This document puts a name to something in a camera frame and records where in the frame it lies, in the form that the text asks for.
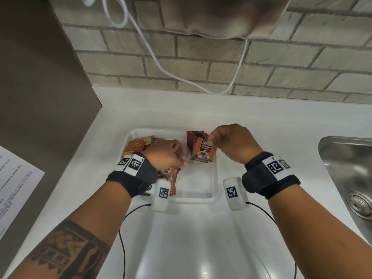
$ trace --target sink drain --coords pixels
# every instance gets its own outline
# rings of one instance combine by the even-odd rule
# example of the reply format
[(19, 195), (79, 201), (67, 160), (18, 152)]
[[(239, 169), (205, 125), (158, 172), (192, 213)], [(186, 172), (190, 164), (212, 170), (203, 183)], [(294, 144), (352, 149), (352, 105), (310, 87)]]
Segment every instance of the sink drain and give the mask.
[(366, 195), (355, 191), (348, 192), (346, 202), (356, 215), (372, 219), (372, 201)]

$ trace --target white tray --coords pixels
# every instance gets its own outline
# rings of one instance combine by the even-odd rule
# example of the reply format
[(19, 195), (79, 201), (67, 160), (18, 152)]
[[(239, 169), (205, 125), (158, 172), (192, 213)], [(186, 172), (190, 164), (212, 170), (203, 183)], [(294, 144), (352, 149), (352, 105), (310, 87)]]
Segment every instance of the white tray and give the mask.
[[(177, 139), (186, 146), (186, 131), (150, 128), (133, 129), (124, 139), (116, 163), (120, 161), (129, 141), (151, 135), (154, 135), (155, 138), (165, 138), (167, 140)], [(216, 158), (215, 155), (213, 162), (209, 163), (190, 160), (190, 164), (179, 171), (176, 180), (176, 195), (170, 196), (169, 201), (198, 203), (214, 201), (218, 191)]]

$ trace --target tattoo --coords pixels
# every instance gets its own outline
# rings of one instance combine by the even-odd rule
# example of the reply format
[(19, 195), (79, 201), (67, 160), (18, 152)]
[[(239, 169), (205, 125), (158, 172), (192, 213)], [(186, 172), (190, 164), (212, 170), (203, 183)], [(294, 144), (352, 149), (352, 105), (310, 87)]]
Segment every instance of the tattoo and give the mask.
[(57, 269), (59, 279), (94, 279), (110, 247), (80, 225), (64, 220), (28, 256)]

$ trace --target white cable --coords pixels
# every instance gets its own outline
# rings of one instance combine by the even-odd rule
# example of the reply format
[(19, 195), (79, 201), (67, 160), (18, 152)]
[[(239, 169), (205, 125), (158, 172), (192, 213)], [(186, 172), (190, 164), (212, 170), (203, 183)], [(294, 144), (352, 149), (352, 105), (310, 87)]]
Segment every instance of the white cable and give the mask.
[[(87, 6), (87, 7), (90, 7), (94, 4), (94, 2), (96, 0), (82, 0), (83, 3)], [(128, 22), (128, 18), (131, 20), (131, 22), (133, 23), (134, 27), (137, 29), (138, 31), (138, 34), (139, 36), (142, 38), (143, 42), (145, 43), (148, 51), (150, 52), (151, 54), (151, 57), (154, 59), (155, 61), (155, 64), (158, 66), (158, 68), (163, 72), (165, 73), (166, 75), (174, 78), (174, 79), (177, 79), (179, 81), (182, 81), (182, 82), (185, 82), (185, 83), (188, 83), (188, 84), (191, 84), (191, 85), (194, 85), (196, 87), (198, 87), (199, 89), (207, 92), (208, 94), (211, 94), (211, 95), (222, 95), (222, 94), (225, 94), (227, 91), (229, 91), (229, 89), (231, 88), (231, 86), (234, 84), (234, 81), (235, 81), (235, 78), (236, 76), (238, 75), (238, 72), (239, 72), (239, 69), (240, 69), (240, 66), (241, 66), (241, 63), (243, 62), (243, 59), (244, 59), (244, 55), (245, 55), (245, 51), (247, 50), (247, 46), (248, 46), (248, 40), (244, 40), (244, 46), (243, 46), (243, 50), (241, 52), (241, 56), (240, 56), (240, 59), (239, 59), (239, 63), (238, 63), (238, 66), (235, 70), (235, 73), (234, 73), (234, 76), (229, 84), (229, 86), (222, 92), (218, 92), (218, 93), (214, 93), (214, 92), (210, 92), (208, 91), (207, 89), (205, 89), (204, 87), (200, 86), (199, 84), (195, 83), (195, 82), (192, 82), (192, 81), (189, 81), (189, 80), (186, 80), (186, 79), (183, 79), (183, 78), (180, 78), (178, 76), (175, 76), (171, 73), (169, 73), (168, 71), (166, 71), (165, 69), (162, 68), (162, 66), (160, 65), (159, 61), (157, 60), (154, 52), (152, 51), (149, 43), (147, 42), (145, 36), (143, 35), (141, 29), (138, 27), (136, 21), (134, 20), (134, 18), (130, 15), (130, 13), (128, 12), (128, 8), (127, 8), (127, 5), (125, 3), (124, 0), (117, 0), (118, 3), (120, 4), (120, 6), (123, 8), (123, 11), (124, 11), (124, 20), (122, 23), (115, 23), (111, 17), (110, 17), (110, 14), (109, 14), (109, 11), (108, 11), (108, 8), (107, 8), (107, 0), (102, 0), (102, 5), (103, 5), (103, 10), (105, 11), (105, 14), (106, 14), (106, 17), (109, 19), (110, 23), (116, 27), (116, 28), (123, 28), (127, 22)]]

